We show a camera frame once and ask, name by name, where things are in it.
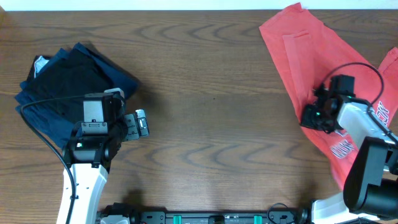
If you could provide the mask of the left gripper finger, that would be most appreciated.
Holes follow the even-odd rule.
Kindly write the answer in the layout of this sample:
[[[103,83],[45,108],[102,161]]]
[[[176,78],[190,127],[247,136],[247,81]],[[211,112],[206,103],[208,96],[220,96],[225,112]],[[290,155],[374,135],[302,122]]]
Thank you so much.
[[[125,99],[124,91],[120,88],[111,88],[104,91],[104,96]]]
[[[136,110],[137,115],[137,128],[140,132],[140,136],[148,136],[149,128],[147,124],[147,118],[144,110]]]

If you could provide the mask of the red printed t-shirt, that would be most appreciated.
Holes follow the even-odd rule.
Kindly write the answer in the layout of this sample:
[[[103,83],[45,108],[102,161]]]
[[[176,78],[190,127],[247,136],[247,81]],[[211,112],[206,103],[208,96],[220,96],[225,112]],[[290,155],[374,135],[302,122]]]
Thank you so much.
[[[376,75],[364,66],[367,61],[359,52],[299,3],[277,13],[259,30],[298,118],[334,68],[355,77],[355,95],[373,102],[376,117],[385,125],[397,117],[397,48],[387,53]]]

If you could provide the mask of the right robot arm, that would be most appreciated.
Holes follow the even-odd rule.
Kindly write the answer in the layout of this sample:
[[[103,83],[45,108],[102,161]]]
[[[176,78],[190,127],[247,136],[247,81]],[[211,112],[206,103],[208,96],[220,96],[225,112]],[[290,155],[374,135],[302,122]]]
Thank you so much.
[[[344,129],[359,148],[343,191],[312,203],[311,223],[374,223],[397,218],[397,136],[380,122],[367,100],[354,94],[354,78],[338,75],[304,108],[301,126],[332,133]]]

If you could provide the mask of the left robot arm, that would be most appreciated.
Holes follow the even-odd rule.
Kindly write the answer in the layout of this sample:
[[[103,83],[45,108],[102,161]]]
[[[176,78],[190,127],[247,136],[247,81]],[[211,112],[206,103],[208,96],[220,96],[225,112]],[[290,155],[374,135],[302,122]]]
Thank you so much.
[[[83,119],[62,149],[66,163],[57,223],[95,223],[111,161],[121,144],[149,135],[144,110],[126,113],[120,88],[83,97]]]

